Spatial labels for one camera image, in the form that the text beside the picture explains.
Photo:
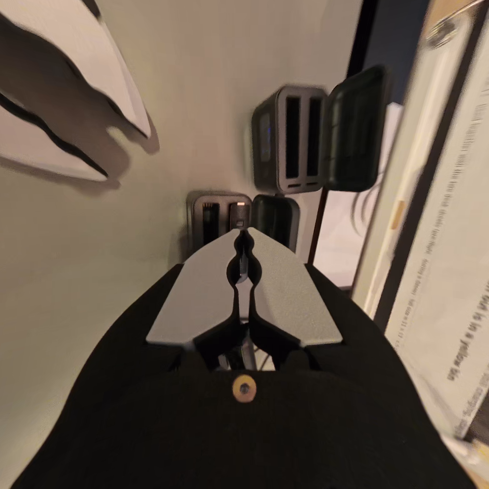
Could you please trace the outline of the white instruction sheet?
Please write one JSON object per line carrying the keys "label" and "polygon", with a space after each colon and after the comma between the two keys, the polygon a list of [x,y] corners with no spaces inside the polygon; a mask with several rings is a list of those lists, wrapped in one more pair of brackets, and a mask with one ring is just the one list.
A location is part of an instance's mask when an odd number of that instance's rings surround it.
{"label": "white instruction sheet", "polygon": [[385,336],[438,431],[464,438],[488,390],[488,14],[435,156]]}

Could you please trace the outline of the white stand base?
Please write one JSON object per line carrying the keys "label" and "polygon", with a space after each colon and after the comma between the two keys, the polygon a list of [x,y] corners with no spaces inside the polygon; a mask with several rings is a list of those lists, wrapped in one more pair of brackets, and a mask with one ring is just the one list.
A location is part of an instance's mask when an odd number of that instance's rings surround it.
{"label": "white stand base", "polygon": [[350,288],[369,229],[403,106],[390,103],[386,110],[379,172],[374,186],[360,193],[329,191],[313,265],[339,288]]}

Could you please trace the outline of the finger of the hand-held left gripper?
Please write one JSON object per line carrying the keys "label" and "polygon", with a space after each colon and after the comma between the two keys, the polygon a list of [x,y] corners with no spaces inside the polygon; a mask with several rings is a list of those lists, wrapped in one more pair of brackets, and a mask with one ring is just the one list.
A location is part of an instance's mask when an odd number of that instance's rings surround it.
{"label": "finger of the hand-held left gripper", "polygon": [[82,78],[106,96],[146,138],[152,131],[138,88],[95,4],[83,1],[1,1],[1,15],[56,47]]}
{"label": "finger of the hand-held left gripper", "polygon": [[106,181],[107,172],[77,146],[64,141],[38,115],[1,93],[1,157],[24,166]]}

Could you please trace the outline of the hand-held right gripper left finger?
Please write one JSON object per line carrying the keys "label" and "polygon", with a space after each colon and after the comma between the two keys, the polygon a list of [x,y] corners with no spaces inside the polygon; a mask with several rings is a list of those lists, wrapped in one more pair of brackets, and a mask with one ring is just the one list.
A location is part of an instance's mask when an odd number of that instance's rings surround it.
{"label": "hand-held right gripper left finger", "polygon": [[149,344],[223,354],[241,342],[242,238],[243,231],[229,231],[184,262],[146,336]]}

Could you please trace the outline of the dark flat pad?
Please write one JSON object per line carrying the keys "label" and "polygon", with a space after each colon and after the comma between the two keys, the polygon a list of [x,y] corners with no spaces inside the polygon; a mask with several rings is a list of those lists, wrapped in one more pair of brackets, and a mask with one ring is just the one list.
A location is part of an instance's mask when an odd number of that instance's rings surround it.
{"label": "dark flat pad", "polygon": [[430,1],[363,1],[350,68],[383,65],[390,75],[391,102],[403,105]]}

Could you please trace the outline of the black battery charging case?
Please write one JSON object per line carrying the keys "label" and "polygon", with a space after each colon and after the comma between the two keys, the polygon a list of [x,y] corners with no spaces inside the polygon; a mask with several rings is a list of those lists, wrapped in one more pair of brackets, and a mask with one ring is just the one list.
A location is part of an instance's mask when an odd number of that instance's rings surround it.
{"label": "black battery charging case", "polygon": [[255,187],[282,195],[372,188],[389,91],[382,65],[347,78],[331,93],[315,86],[280,87],[251,118]]}
{"label": "black battery charging case", "polygon": [[190,192],[186,200],[186,244],[182,246],[185,259],[229,232],[228,207],[241,196],[251,200],[249,227],[296,252],[300,208],[295,200],[282,195],[259,194],[251,199],[243,193],[197,190]]}

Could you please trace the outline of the black camera battery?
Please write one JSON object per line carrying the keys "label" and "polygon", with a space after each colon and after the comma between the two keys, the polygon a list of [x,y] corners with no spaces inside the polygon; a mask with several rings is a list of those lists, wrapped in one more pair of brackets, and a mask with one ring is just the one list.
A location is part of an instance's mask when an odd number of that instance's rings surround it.
{"label": "black camera battery", "polygon": [[[251,221],[251,200],[244,198],[233,201],[228,207],[228,231],[247,229]],[[237,284],[241,284],[248,278],[248,258],[240,245],[239,278]]]}

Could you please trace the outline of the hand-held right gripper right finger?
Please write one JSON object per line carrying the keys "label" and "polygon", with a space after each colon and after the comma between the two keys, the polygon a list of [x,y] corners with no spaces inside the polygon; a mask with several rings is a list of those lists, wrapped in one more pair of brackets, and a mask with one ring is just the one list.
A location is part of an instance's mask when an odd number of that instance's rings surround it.
{"label": "hand-held right gripper right finger", "polygon": [[252,283],[248,325],[253,343],[271,356],[336,345],[343,337],[305,264],[261,231],[247,230]]}

